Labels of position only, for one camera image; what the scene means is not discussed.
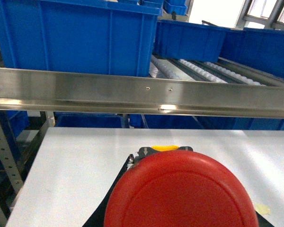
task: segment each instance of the white roller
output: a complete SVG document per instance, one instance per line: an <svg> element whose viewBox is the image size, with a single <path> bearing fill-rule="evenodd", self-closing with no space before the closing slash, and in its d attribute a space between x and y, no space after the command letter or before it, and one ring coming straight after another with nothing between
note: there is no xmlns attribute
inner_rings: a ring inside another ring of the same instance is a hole
<svg viewBox="0 0 284 227"><path fill-rule="evenodd" d="M155 58L153 55L151 56L151 62L161 71L168 79L180 79L173 71L167 68L159 59Z"/></svg>
<svg viewBox="0 0 284 227"><path fill-rule="evenodd" d="M208 66L210 66L210 67L212 67L212 68L214 68L214 69L219 70L220 72L223 72L223 73L227 74L227 75L230 76L230 77L233 77L233 78L236 78L236 79L238 79L238 80L241 80L242 82L247 83L247 84L249 84L249 85L265 86L265 85L263 85L263 84L260 84L260 83L257 82L257 81L253 81L252 79L249 79L249 78L247 78L247 77L244 77L244 76L242 76L242 75L240 75L240 74L237 74L237 73L235 73L235 72L232 72L232 71L230 71L230 70L228 70L228 69L226 69L226 68L223 68L223 67L221 67L221 66L219 66L219 65L213 64L213 63L211 63L211 62L205 62L205 64L208 65Z"/></svg>
<svg viewBox="0 0 284 227"><path fill-rule="evenodd" d="M217 82L217 83L227 83L226 81L216 77L215 75L203 70L202 68L184 60L184 59L180 59L178 60L180 63L182 63L183 65L186 65L187 67L189 67L192 71L196 72L198 75L200 75L203 78L208 79L211 82Z"/></svg>

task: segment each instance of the storage rack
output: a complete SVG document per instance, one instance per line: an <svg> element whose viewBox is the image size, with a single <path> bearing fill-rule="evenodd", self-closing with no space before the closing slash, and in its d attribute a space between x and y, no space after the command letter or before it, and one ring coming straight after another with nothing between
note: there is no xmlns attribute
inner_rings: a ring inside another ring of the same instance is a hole
<svg viewBox="0 0 284 227"><path fill-rule="evenodd" d="M0 68L0 114L2 110L38 110L284 118L284 81L271 74L219 59L217 65L264 85L251 86L191 61L228 81L214 83L180 61L167 60L192 80L168 79L156 65L148 78ZM49 126L47 121L34 138L24 163L32 163ZM24 163L14 160L15 138L7 137L7 129L0 121L0 159L17 193L23 185ZM8 218L5 201L0 201L0 207L1 216Z"/></svg>

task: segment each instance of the blue bin rim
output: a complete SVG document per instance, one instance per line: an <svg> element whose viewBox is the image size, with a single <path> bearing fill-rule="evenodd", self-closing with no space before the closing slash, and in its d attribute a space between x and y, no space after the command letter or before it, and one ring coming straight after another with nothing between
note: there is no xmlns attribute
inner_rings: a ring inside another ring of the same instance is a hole
<svg viewBox="0 0 284 227"><path fill-rule="evenodd" d="M260 33L269 33L269 34L275 34L275 35L284 35L284 30L273 30L273 29L261 29L261 28L250 28L245 27L244 31L248 32L260 32Z"/></svg>
<svg viewBox="0 0 284 227"><path fill-rule="evenodd" d="M95 7L95 8L102 8L102 9L113 9L113 10L127 11L127 12L129 11L129 12L134 12L134 13L151 14L151 15L156 15L156 16L160 14L160 9L158 8L144 7L140 5L120 3L120 2L111 2L111 1L105 1L105 0L80 0L80 1L40 0L40 1Z"/></svg>
<svg viewBox="0 0 284 227"><path fill-rule="evenodd" d="M147 0L141 0L142 2L147 2L147 3L150 3L150 4L154 4L154 5L159 5L159 4L161 4L161 3L159 3L159 2L154 2L154 1L147 1Z"/></svg>
<svg viewBox="0 0 284 227"><path fill-rule="evenodd" d="M188 27L198 27L198 28L204 28L204 29L215 29L215 30L220 30L220 31L229 31L230 30L227 27L199 25L199 24L188 23L188 22L183 22L183 21L174 21L174 20L158 20L158 23L181 25L181 26L188 26Z"/></svg>

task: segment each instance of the yellow tab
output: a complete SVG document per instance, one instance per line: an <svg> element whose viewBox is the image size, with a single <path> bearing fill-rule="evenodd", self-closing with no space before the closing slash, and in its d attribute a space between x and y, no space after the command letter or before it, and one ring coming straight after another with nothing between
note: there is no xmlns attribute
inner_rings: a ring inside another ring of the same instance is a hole
<svg viewBox="0 0 284 227"><path fill-rule="evenodd" d="M177 150L179 147L176 145L170 145L170 146L152 146L151 148L157 151L169 151L169 150Z"/></svg>

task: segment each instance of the white tabletop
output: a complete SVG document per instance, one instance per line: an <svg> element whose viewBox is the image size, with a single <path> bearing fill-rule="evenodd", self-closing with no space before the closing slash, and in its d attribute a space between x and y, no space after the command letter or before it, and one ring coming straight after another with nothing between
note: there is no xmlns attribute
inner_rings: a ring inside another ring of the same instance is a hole
<svg viewBox="0 0 284 227"><path fill-rule="evenodd" d="M81 227L129 154L191 146L229 168L264 217L284 227L284 131L49 128L8 227Z"/></svg>

